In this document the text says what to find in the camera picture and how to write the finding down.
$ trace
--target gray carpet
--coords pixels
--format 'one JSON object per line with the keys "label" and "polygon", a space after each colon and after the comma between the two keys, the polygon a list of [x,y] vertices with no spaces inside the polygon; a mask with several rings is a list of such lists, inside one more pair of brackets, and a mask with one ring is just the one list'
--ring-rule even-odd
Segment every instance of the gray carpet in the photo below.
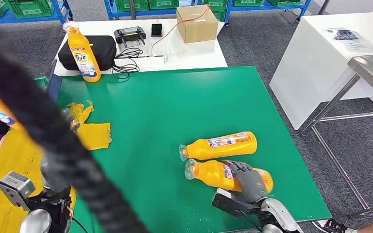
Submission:
{"label": "gray carpet", "polygon": [[[107,20],[102,0],[69,2],[76,21]],[[312,2],[309,11],[316,14],[318,10],[318,5]],[[293,130],[269,88],[297,26],[295,18],[291,11],[281,10],[234,12],[230,25],[221,31],[218,40],[229,66],[256,67],[331,213],[339,221],[358,229],[373,222],[373,216],[360,220],[346,218],[348,212],[361,209],[358,201],[313,134],[300,137],[300,133]],[[10,39],[19,59],[28,64],[34,75],[45,73],[64,37],[59,22],[7,24],[0,25],[0,30]],[[373,111],[369,99],[342,101],[330,114],[365,111]],[[368,204],[373,204],[373,117],[322,123],[318,129]],[[311,223],[301,223],[301,226],[305,232],[319,232]]]}

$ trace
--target green mat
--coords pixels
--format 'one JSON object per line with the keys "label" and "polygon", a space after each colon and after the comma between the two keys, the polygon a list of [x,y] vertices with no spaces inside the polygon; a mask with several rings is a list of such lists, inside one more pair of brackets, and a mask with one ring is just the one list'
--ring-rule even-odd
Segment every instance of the green mat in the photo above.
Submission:
{"label": "green mat", "polygon": [[[215,188],[184,177],[179,144],[240,131],[258,140],[253,155],[229,159],[269,171],[271,197],[296,221],[330,217],[318,189],[254,67],[140,72],[87,83],[64,77],[58,105],[93,101],[87,123],[111,122],[112,142],[93,155],[153,233],[217,233],[250,228],[211,205]],[[77,199],[74,217],[91,232]],[[102,230],[95,223],[96,232]],[[73,223],[71,233],[81,233]]]}

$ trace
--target white desk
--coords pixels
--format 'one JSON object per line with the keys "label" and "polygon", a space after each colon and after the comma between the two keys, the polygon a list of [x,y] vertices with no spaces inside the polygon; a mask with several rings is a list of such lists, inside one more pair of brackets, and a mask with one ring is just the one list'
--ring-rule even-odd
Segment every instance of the white desk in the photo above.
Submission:
{"label": "white desk", "polygon": [[[150,56],[152,44],[160,37],[151,37],[151,26],[153,23],[162,23],[162,34],[167,34],[176,24],[176,19],[147,19],[147,20],[116,20],[116,21],[89,21],[78,22],[79,30],[83,35],[110,35],[114,37],[116,29],[140,26],[145,31],[147,39],[146,45],[136,46],[144,51],[143,56]],[[219,22],[218,32],[224,23]],[[67,41],[68,35],[65,35],[61,47]],[[117,45],[117,53],[122,51],[121,45]],[[163,55],[163,57],[144,57],[135,58],[140,67],[140,71],[170,70],[170,69],[194,69],[194,68],[213,68],[227,67],[225,58],[222,54],[218,40],[204,41],[185,44],[177,28],[156,44],[153,48],[154,55]],[[124,62],[123,59],[116,59],[116,63]],[[102,74],[111,73],[111,69],[102,71]],[[58,61],[54,73],[58,76],[79,75],[78,71],[66,70]]]}
{"label": "white desk", "polygon": [[[325,28],[358,32],[373,46],[373,13],[302,17],[270,83],[296,130],[355,75],[347,66],[353,56],[373,54],[346,51]],[[365,97],[373,101],[373,89],[361,79],[342,100]]]}

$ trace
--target paper document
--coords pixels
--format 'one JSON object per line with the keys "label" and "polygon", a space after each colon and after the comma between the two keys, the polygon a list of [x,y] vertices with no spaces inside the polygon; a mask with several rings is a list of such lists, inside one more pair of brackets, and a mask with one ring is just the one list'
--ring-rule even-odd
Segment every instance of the paper document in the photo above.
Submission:
{"label": "paper document", "polygon": [[357,32],[345,28],[326,28],[325,34],[350,52],[373,52],[373,46]]}

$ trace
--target blue shelf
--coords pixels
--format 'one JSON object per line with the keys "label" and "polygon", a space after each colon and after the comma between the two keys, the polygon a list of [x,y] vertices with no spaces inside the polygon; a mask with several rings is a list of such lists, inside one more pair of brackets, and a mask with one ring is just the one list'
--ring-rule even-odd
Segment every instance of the blue shelf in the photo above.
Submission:
{"label": "blue shelf", "polygon": [[[129,11],[117,11],[117,6],[114,1],[114,5],[111,6],[110,4],[107,5],[111,12],[112,17],[124,17],[124,16],[131,16],[131,12]],[[169,15],[169,14],[176,14],[176,8],[174,9],[155,9],[155,10],[148,10],[148,11],[136,11],[137,16],[154,16],[154,15]]]}
{"label": "blue shelf", "polygon": [[[59,9],[62,9],[62,7],[64,6],[64,2],[63,1],[59,2],[57,0],[55,1],[57,2]],[[70,9],[66,9],[65,14],[61,16],[60,11],[58,12],[57,8],[54,7],[52,16],[33,17],[33,18],[16,18],[14,13],[11,11],[11,9],[9,9],[0,18],[0,23],[26,23],[26,22],[42,22],[42,21],[56,21],[56,20],[59,20],[61,21],[61,23],[63,23],[67,20],[69,12],[70,12]]]}
{"label": "blue shelf", "polygon": [[269,1],[264,0],[261,6],[231,6],[230,11],[255,11],[255,10],[274,10],[274,9],[296,9],[304,8],[305,4],[274,6]]}
{"label": "blue shelf", "polygon": [[229,15],[231,11],[258,11],[258,10],[283,10],[283,9],[301,9],[301,13],[296,19],[296,22],[300,20],[300,18],[305,14],[306,9],[308,8],[309,3],[311,0],[305,0],[305,3],[297,4],[297,5],[287,5],[287,6],[274,6],[269,1],[264,0],[261,6],[233,6],[233,0],[227,0],[227,7],[225,12],[225,22],[229,22]]}

